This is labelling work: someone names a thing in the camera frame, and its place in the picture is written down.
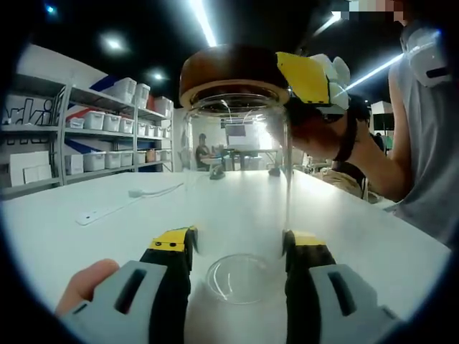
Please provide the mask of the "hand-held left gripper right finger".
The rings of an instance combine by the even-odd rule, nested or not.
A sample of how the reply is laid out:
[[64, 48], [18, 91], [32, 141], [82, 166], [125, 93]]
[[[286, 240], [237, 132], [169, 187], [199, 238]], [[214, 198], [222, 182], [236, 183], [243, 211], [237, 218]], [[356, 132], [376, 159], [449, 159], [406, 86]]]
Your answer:
[[379, 305], [377, 293], [325, 242], [284, 231], [287, 343], [381, 343], [399, 318]]

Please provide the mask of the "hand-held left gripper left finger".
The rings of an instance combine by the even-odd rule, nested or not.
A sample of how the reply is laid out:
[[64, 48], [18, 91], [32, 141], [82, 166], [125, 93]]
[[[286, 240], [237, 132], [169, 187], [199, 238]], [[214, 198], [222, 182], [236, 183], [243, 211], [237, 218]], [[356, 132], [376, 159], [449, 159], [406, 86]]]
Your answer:
[[83, 343], [183, 343], [197, 228], [156, 237], [62, 321]]

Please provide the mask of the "person's left hand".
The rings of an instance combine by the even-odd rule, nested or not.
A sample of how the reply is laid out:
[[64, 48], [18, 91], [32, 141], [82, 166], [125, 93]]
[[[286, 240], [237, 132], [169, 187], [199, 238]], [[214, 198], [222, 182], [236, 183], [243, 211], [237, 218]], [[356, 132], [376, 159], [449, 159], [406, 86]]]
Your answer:
[[83, 301], [91, 301], [95, 288], [120, 269], [112, 259], [102, 259], [72, 276], [58, 302], [55, 315], [62, 316]]

